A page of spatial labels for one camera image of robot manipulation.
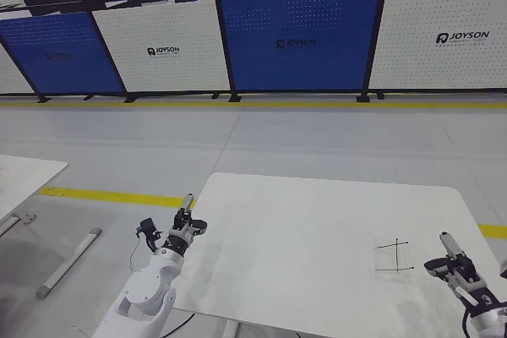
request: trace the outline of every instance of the white table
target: white table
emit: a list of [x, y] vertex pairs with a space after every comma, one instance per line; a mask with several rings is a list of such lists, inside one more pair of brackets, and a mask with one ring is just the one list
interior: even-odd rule
[[[14, 211], [67, 166], [66, 162], [0, 155], [0, 236], [21, 219], [25, 224], [33, 221], [34, 215], [28, 215], [28, 219], [25, 219], [23, 215], [14, 214]], [[98, 228], [90, 232], [77, 247], [74, 256], [65, 259], [38, 290], [38, 298], [46, 297], [100, 233], [101, 229]]]
[[[215, 173], [194, 218], [209, 226], [173, 283], [182, 310], [335, 338], [463, 336], [463, 306], [423, 268], [446, 254], [443, 231], [507, 300], [453, 188]], [[375, 271], [390, 260], [373, 247], [397, 237], [409, 241], [401, 267], [415, 269]]]
[[0, 155], [0, 224], [68, 163]]

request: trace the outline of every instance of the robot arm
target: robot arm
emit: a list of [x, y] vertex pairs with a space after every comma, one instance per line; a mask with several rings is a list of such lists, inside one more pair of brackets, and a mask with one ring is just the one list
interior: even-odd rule
[[[206, 222], [192, 219], [193, 201], [192, 194], [186, 196], [161, 248], [156, 247], [155, 241], [161, 238], [163, 232], [156, 230], [150, 218], [140, 223], [136, 235], [139, 237], [141, 232], [146, 235], [147, 245], [154, 254], [146, 267], [129, 277], [98, 326], [94, 338], [160, 337], [177, 296], [171, 283], [182, 271], [184, 253], [194, 241], [194, 236], [202, 235], [207, 227]], [[129, 316], [132, 305], [146, 315], [143, 320]]]
[[[447, 283], [466, 308], [462, 329], [466, 329], [467, 316], [481, 338], [507, 338], [507, 302], [501, 303], [488, 289], [487, 282], [477, 273], [475, 265], [460, 249], [455, 239], [443, 232], [439, 239], [447, 250], [444, 258], [432, 259], [424, 264], [427, 272]], [[507, 261], [501, 274], [507, 279]]]

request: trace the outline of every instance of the yellow floor line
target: yellow floor line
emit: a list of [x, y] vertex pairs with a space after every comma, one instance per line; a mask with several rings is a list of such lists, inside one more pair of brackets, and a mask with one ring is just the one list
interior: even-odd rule
[[[71, 199], [92, 199], [106, 202], [157, 205], [170, 208], [178, 208], [183, 203], [183, 197], [115, 193], [112, 191], [59, 187], [45, 187], [38, 194], [42, 196], [66, 197]], [[507, 239], [507, 226], [479, 224], [479, 228], [485, 237]]]
[[229, 103], [227, 101], [139, 101], [134, 103], [122, 102], [57, 102], [49, 101], [44, 104], [35, 102], [0, 102], [0, 107], [61, 107], [61, 108], [129, 108], [129, 107], [262, 107], [262, 108], [391, 108], [391, 109], [507, 109], [507, 103], [464, 103], [464, 102], [341, 102], [341, 101], [241, 101]]
[[71, 199], [93, 199], [106, 202], [158, 205], [178, 208], [184, 197], [155, 196], [144, 194], [115, 193], [112, 191], [84, 190], [58, 187], [44, 187], [38, 193], [42, 196], [67, 197]]
[[482, 235], [488, 238], [507, 239], [507, 226], [479, 224]]

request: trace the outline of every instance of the concrete floor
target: concrete floor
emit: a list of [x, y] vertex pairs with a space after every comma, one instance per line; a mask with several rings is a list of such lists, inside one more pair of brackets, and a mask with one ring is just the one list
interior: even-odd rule
[[[389, 100], [507, 103], [503, 96], [474, 95]], [[52, 186], [139, 194], [199, 194], [212, 172], [447, 186], [460, 191], [478, 223], [507, 225], [503, 109], [2, 107], [0, 153], [67, 161]], [[31, 198], [25, 209], [37, 221], [0, 239], [0, 338], [90, 337], [131, 273], [134, 228], [152, 217], [167, 229], [175, 213], [44, 196]], [[103, 236], [47, 299], [36, 300], [37, 287], [94, 226]], [[488, 243], [498, 260], [507, 255], [507, 241]], [[149, 256], [140, 245], [134, 266]], [[165, 332], [187, 317], [173, 312]], [[219, 338], [224, 324], [196, 316], [174, 337]], [[252, 325], [241, 333], [292, 336]]]

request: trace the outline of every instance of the metal bar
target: metal bar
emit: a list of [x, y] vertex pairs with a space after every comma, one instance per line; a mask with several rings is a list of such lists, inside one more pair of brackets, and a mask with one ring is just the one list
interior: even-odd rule
[[370, 102], [368, 97], [368, 87], [372, 77], [373, 60], [375, 58], [375, 49], [378, 45], [379, 28], [381, 27], [381, 17], [383, 16], [383, 7], [385, 0], [378, 0], [378, 7], [373, 18], [372, 37], [370, 38], [370, 48], [368, 50], [368, 61], [366, 63], [366, 73], [364, 74], [363, 92], [357, 96], [357, 102]]
[[221, 44], [223, 45], [223, 54], [226, 59], [227, 78], [229, 78], [229, 88], [231, 89], [231, 99], [229, 99], [229, 102], [240, 102], [242, 97], [238, 95], [237, 88], [235, 87], [231, 54], [229, 52], [229, 44], [227, 43], [227, 30], [224, 21], [223, 7], [221, 6], [221, 0], [215, 0], [215, 3], [216, 12], [218, 13], [218, 23], [220, 24]]
[[79, 246], [75, 249], [74, 255], [70, 259], [64, 261], [60, 266], [58, 266], [58, 269], [54, 271], [51, 277], [49, 277], [49, 279], [45, 283], [43, 283], [42, 286], [40, 286], [40, 289], [35, 293], [35, 296], [38, 299], [45, 298], [49, 294], [49, 292], [51, 292], [52, 288], [58, 283], [58, 281], [60, 281], [60, 279], [64, 275], [66, 275], [66, 272], [68, 272], [69, 268], [71, 268], [74, 265], [77, 259], [81, 257], [83, 252], [92, 244], [92, 242], [94, 242], [95, 238], [98, 237], [98, 235], [100, 235], [101, 232], [102, 230], [97, 227], [95, 227], [94, 229], [92, 229], [92, 231], [90, 231], [88, 236], [86, 236], [83, 242], [81, 242]]
[[105, 39], [103, 38], [103, 34], [101, 33], [100, 26], [98, 26], [97, 22], [95, 21], [94, 14], [92, 13], [91, 10], [87, 10], [86, 13], [88, 14], [90, 21], [94, 25], [95, 32], [98, 35], [98, 38], [100, 39], [100, 43], [103, 46], [103, 50], [105, 51], [107, 58], [109, 59], [109, 63], [111, 63], [112, 70], [115, 72], [118, 82], [120, 83], [120, 86], [122, 87], [123, 95], [126, 98], [126, 101], [124, 103], [131, 103], [131, 102], [135, 101], [135, 99], [132, 99], [132, 97], [128, 93], [128, 90], [126, 89], [126, 85], [124, 84], [124, 81], [122, 80], [122, 76], [120, 76], [120, 73], [118, 72], [117, 65], [115, 64], [115, 61], [112, 59], [111, 52], [109, 52], [109, 48], [107, 47], [107, 44], [105, 43]]
[[240, 329], [242, 326], [243, 324], [241, 322], [228, 319], [221, 338], [238, 338], [240, 336]]
[[10, 216], [7, 220], [0, 223], [0, 237], [4, 233], [6, 233], [12, 226], [14, 226], [15, 223], [17, 223], [18, 221], [20, 221], [20, 218], [18, 218], [17, 216]]

